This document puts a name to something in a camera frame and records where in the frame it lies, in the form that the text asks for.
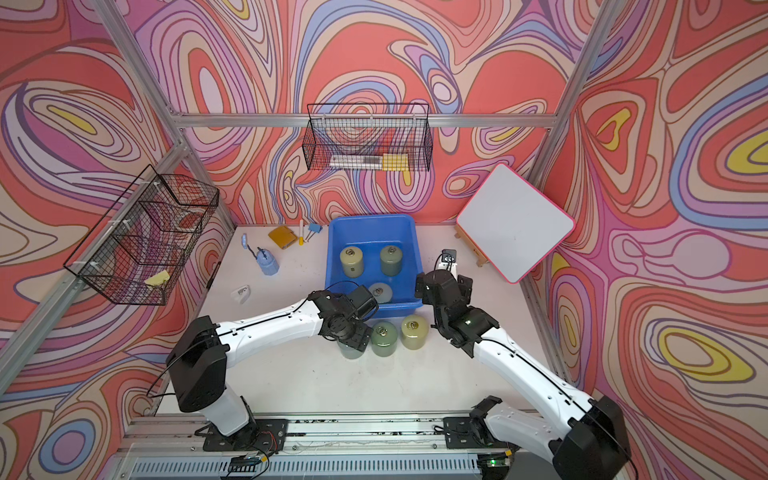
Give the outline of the grey-blue tea canister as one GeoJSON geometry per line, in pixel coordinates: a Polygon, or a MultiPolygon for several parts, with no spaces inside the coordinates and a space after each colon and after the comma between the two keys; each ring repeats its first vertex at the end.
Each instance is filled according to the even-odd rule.
{"type": "Polygon", "coordinates": [[[387,283],[373,283],[368,287],[368,289],[379,304],[390,303],[393,299],[393,290],[387,283]]]}
{"type": "Polygon", "coordinates": [[[337,343],[341,355],[348,360],[356,360],[362,357],[365,353],[364,350],[360,351],[348,345],[338,342],[337,343]]]}

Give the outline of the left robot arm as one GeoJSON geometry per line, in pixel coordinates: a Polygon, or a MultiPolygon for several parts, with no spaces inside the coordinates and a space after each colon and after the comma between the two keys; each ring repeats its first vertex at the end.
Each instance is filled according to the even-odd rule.
{"type": "Polygon", "coordinates": [[[287,307],[243,320],[215,323],[198,317],[166,358],[177,406],[204,416],[227,439],[253,434],[255,419],[229,384],[228,369],[263,350],[315,336],[363,352],[372,334],[367,320],[378,309],[373,294],[358,286],[349,293],[316,290],[287,307]]]}

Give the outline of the dark green tea canister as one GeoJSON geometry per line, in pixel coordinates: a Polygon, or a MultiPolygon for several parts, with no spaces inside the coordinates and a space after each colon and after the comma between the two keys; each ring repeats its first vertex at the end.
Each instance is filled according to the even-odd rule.
{"type": "Polygon", "coordinates": [[[398,341],[398,331],[392,323],[380,321],[373,326],[370,344],[377,356],[388,357],[393,355],[398,341]]]}

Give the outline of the yellow-green tea canister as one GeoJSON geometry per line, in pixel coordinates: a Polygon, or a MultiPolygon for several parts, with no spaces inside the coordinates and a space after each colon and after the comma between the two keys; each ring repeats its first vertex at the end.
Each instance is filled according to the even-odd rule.
{"type": "Polygon", "coordinates": [[[406,349],[421,349],[426,343],[428,333],[428,322],[419,315],[408,315],[401,324],[401,342],[406,349]]]}

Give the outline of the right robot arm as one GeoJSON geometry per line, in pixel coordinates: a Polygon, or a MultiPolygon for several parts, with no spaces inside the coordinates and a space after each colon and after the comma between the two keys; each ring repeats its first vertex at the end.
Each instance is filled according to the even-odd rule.
{"type": "Polygon", "coordinates": [[[549,461],[562,479],[613,479],[632,466],[618,404],[594,399],[531,357],[494,317],[471,305],[471,287],[470,278],[438,269],[417,276],[415,295],[432,307],[443,338],[497,373],[536,410],[529,415],[486,398],[473,412],[477,432],[549,461]]]}

